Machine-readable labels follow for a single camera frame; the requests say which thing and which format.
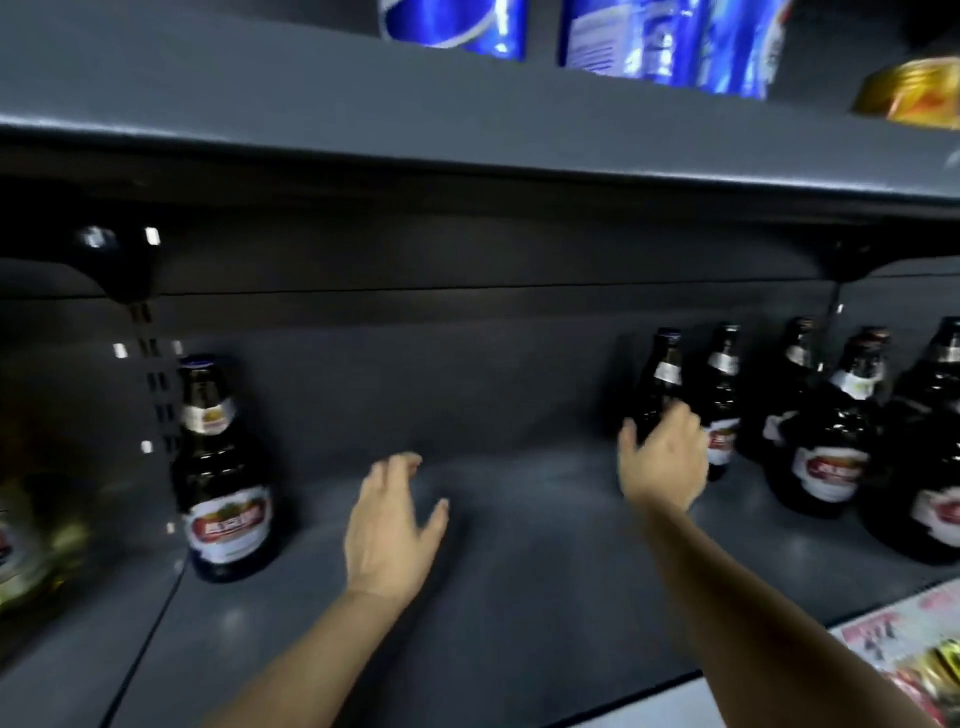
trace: upper shelf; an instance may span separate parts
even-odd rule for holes
[[[0,67],[0,128],[20,137],[749,185],[960,218],[953,133],[303,25],[101,0],[7,3]]]

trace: blue can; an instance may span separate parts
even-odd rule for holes
[[[523,58],[527,0],[379,0],[379,5],[386,38]]]
[[[793,0],[710,0],[697,86],[765,99]]]
[[[568,0],[564,65],[603,76],[694,85],[707,0]]]

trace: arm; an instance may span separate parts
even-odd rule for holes
[[[620,432],[624,495],[640,515],[730,728],[930,728],[934,723],[799,607],[737,564],[687,517],[704,489],[706,435],[674,406],[637,449]]]
[[[417,528],[409,480],[419,464],[413,453],[373,464],[344,541],[347,588],[205,728],[333,724],[360,671],[423,586],[446,531],[445,500]]]

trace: hand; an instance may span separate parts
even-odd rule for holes
[[[373,463],[350,513],[344,552],[347,591],[383,597],[400,610],[420,591],[446,531],[449,503],[437,503],[417,528],[410,478],[423,461],[414,452]]]
[[[707,444],[700,418],[683,402],[670,407],[640,449],[636,424],[624,421],[617,458],[624,497],[634,504],[653,498],[685,511],[707,485]]]

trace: forearm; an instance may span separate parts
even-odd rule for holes
[[[928,728],[923,712],[676,506],[638,506],[668,591],[730,728]]]
[[[205,728],[327,728],[400,609],[344,593]]]

